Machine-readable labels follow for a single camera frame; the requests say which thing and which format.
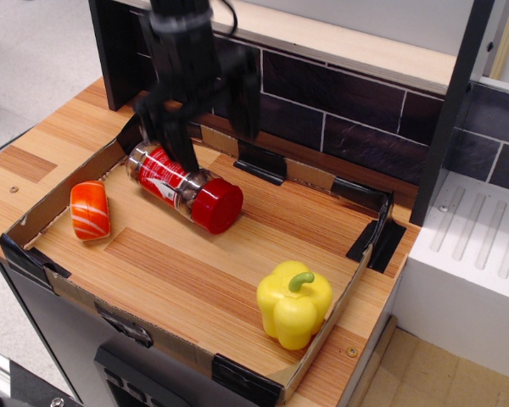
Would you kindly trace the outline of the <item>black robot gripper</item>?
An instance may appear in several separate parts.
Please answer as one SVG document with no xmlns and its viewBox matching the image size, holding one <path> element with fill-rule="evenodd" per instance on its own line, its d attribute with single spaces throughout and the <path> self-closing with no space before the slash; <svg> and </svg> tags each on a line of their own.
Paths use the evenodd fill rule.
<svg viewBox="0 0 509 407">
<path fill-rule="evenodd" d="M 235 132 L 255 139 L 260 132 L 260 78 L 253 49 L 219 49 L 210 22 L 149 16 L 142 24 L 157 83 L 136 105 L 146 127 L 187 172 L 198 172 L 185 122 L 224 103 Z"/>
</svg>

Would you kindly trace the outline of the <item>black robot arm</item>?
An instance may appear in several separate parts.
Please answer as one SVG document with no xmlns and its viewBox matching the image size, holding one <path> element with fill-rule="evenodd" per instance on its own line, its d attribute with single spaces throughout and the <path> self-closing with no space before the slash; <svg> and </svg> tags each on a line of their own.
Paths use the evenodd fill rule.
<svg viewBox="0 0 509 407">
<path fill-rule="evenodd" d="M 152 1 L 142 31 L 157 77 L 135 106 L 145 139 L 158 142 L 185 171 L 196 172 L 188 126 L 219 103 L 239 134 L 260 131 L 260 72 L 243 47 L 215 46 L 207 1 Z"/>
</svg>

